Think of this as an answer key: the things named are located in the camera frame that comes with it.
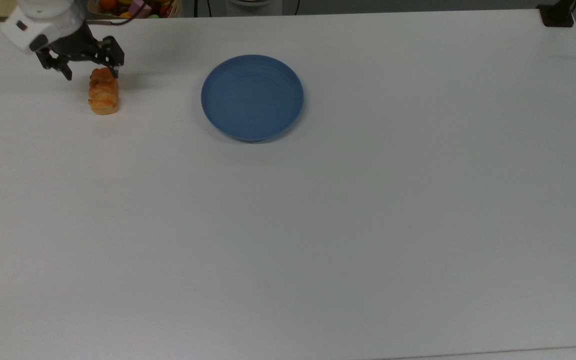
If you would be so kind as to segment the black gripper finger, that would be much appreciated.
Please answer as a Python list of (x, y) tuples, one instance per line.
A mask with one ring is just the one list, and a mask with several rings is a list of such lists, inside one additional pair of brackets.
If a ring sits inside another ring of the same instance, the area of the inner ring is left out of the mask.
[(119, 78), (119, 68), (125, 64), (125, 53), (114, 36), (98, 41), (94, 62), (108, 68), (114, 79)]
[(73, 79), (73, 71), (69, 62), (73, 59), (73, 53), (67, 52), (63, 48), (44, 47), (35, 52), (39, 63), (44, 69), (54, 69), (61, 73), (67, 81)]

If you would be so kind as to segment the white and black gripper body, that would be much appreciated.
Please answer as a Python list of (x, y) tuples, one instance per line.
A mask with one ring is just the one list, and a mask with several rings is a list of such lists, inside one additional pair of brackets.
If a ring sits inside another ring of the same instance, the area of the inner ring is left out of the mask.
[(100, 49), (86, 17), (84, 6), (16, 6), (1, 30), (25, 54), (85, 61), (96, 57)]

